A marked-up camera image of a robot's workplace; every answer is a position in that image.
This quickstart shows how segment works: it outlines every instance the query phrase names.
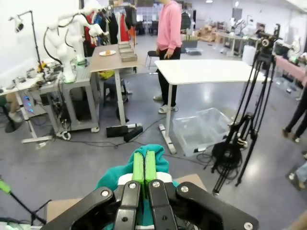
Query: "black pants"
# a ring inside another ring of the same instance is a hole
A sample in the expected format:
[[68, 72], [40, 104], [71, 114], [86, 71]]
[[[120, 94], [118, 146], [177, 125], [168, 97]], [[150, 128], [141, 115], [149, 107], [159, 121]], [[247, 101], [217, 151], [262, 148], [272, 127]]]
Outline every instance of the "black pants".
[[[167, 49], [165, 50], [160, 50], [159, 52], [159, 58], [160, 60], [164, 60], [164, 55], [166, 54]], [[176, 47], [176, 49], [174, 50], [173, 55], [171, 56], [170, 59], [167, 60], [178, 60], [180, 59], [180, 54], [181, 54], [181, 48], [180, 47]], [[163, 105], [167, 104], [167, 100], [168, 100], [168, 87], [169, 84], [167, 82], [167, 80], [165, 79], [165, 77], [163, 76], [163, 74], [160, 72], [160, 70], [157, 70], [158, 72], [158, 77], [159, 77], [159, 82], [160, 82], [160, 87], [161, 87], [161, 92], [162, 92], [162, 98], [163, 98]], [[177, 92], [177, 86], [173, 85], [173, 89], [172, 89], [172, 103], [171, 106], [175, 106], [176, 105], [176, 92]]]
[[301, 125], [298, 127], [298, 129], [295, 133], [295, 135], [297, 137], [300, 137], [307, 128], [307, 87], [304, 88], [302, 99], [300, 100], [300, 102], [299, 102], [299, 104], [296, 108], [296, 111], [293, 115], [292, 120], [290, 121], [290, 123], [286, 127], [286, 131], [291, 132], [291, 129], [293, 128], [293, 126], [298, 122], [298, 120], [301, 118], [301, 116], [304, 113], [305, 113], [304, 119], [303, 119]]

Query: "white plate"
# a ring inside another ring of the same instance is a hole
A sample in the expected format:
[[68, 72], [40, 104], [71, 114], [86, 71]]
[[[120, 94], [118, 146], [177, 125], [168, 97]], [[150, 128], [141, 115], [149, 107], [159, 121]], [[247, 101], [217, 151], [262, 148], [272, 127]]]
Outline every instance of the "white plate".
[[100, 52], [99, 55], [100, 55], [100, 56], [110, 56], [110, 55], [116, 54], [116, 51], [115, 51], [115, 50], [110, 50], [110, 51], [111, 51], [111, 53], [108, 54], [108, 55], [106, 54], [105, 51]]

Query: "teal cloth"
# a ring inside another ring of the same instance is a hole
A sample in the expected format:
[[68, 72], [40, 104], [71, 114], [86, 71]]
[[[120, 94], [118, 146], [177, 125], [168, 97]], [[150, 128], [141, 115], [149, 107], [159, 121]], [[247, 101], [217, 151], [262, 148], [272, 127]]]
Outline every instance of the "teal cloth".
[[[168, 173], [168, 161], [163, 158], [164, 154], [164, 148], [161, 145], [146, 145], [138, 148], [135, 150], [127, 165], [122, 165], [122, 166], [117, 166], [114, 168], [110, 168], [106, 174], [99, 180], [97, 187], [108, 187], [111, 190], [115, 190], [118, 185], [118, 180], [122, 175], [128, 174], [128, 173], [133, 173], [133, 159], [134, 159], [134, 154], [136, 152], [141, 153], [144, 157], [146, 156], [147, 151], [154, 151], [155, 152], [155, 165], [156, 165], [156, 171], [157, 172], [163, 172], [163, 173]], [[179, 185], [178, 182], [173, 181], [173, 184], [175, 187]], [[153, 225], [153, 217], [151, 213], [151, 208], [148, 200], [144, 200], [144, 211], [143, 211], [143, 220], [142, 220], [142, 225], [143, 226], [149, 226]], [[105, 227], [106, 230], [111, 230], [113, 229], [113, 224], [108, 225]]]

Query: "screw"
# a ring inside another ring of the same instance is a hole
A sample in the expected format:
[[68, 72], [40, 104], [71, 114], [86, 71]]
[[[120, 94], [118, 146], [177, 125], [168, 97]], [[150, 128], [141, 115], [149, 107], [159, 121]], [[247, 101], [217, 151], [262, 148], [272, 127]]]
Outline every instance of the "screw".
[[244, 224], [244, 229], [245, 230], [253, 230], [253, 225], [251, 223], [249, 223], [249, 222], [246, 222]]
[[159, 187], [159, 186], [160, 186], [160, 183], [159, 183], [159, 182], [157, 182], [157, 181], [153, 182], [153, 187], [157, 188], [157, 187]]
[[104, 191], [102, 191], [101, 195], [102, 196], [107, 196], [107, 195], [109, 195], [109, 192], [107, 190], [104, 190]]
[[182, 186], [181, 191], [184, 192], [184, 193], [187, 193], [189, 191], [189, 188], [186, 187], [186, 186]]
[[136, 184], [135, 183], [131, 183], [131, 184], [129, 184], [129, 188], [135, 188], [136, 187]]

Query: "pink table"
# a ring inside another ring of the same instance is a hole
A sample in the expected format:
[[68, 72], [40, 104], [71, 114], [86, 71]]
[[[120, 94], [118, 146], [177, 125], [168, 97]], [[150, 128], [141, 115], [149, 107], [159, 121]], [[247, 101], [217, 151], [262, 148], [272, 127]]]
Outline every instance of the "pink table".
[[284, 59], [282, 56], [275, 56], [276, 58], [276, 67], [282, 69], [285, 72], [291, 74], [295, 79], [302, 82], [302, 85], [305, 86], [307, 83], [307, 76], [305, 69], [300, 66], [296, 66], [290, 63], [288, 60]]

